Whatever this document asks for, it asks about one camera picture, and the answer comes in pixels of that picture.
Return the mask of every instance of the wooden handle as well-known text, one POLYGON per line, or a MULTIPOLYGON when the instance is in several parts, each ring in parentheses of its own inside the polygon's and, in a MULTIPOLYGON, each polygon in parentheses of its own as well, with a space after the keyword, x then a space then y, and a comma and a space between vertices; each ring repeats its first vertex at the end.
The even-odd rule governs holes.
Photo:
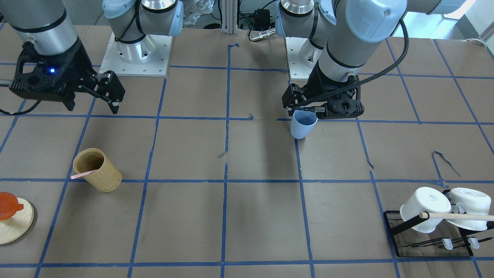
MULTIPOLYGON (((430 219, 465 219, 465 220, 480 220, 494 221, 494 215, 474 215, 474 214, 457 214, 457 213, 437 213, 429 212, 430 219)), ((427 213, 421 212, 420 218, 427 219, 427 213)))

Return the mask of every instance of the orange lid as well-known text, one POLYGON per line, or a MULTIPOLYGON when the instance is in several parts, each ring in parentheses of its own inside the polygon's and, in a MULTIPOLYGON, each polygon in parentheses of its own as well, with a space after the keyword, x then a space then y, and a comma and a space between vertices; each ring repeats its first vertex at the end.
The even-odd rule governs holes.
POLYGON ((24 208, 23 204, 19 204, 17 198, 8 192, 0 192, 0 221, 7 220, 14 214, 24 208))

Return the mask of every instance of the tiled table surface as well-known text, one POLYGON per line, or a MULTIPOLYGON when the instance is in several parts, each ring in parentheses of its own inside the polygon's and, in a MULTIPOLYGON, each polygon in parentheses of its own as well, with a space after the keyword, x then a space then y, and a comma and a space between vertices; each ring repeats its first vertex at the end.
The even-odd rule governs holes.
MULTIPOLYGON (((97 67, 110 28, 77 31, 97 67)), ((494 196, 494 62, 485 49, 411 39, 399 69, 363 86, 362 117, 320 121, 297 141, 281 106, 282 38, 252 44, 240 30, 186 29, 173 44, 167 79, 121 77, 116 116, 83 93, 72 112, 42 102, 0 116, 0 190, 36 211, 30 230, 0 247, 0 277, 494 276, 494 242, 472 258, 397 258, 381 216, 418 187, 442 189, 430 183, 494 196), (88 147, 122 171, 115 191, 68 179, 88 147), (435 167, 435 149, 461 177, 440 158, 435 167)), ((0 78, 12 78, 20 46, 4 25, 0 78)), ((361 77, 402 46, 384 41, 361 77)), ((9 111, 33 103, 5 88, 0 99, 9 111)))

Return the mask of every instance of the bamboo cup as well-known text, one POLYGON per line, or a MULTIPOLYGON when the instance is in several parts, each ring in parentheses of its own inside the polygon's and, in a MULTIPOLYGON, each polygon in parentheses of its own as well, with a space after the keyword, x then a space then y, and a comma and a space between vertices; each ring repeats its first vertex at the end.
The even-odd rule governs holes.
POLYGON ((110 192, 122 182, 122 173, 97 148, 85 149, 74 159, 74 171, 78 174, 92 170, 96 171, 82 178, 101 192, 110 192))

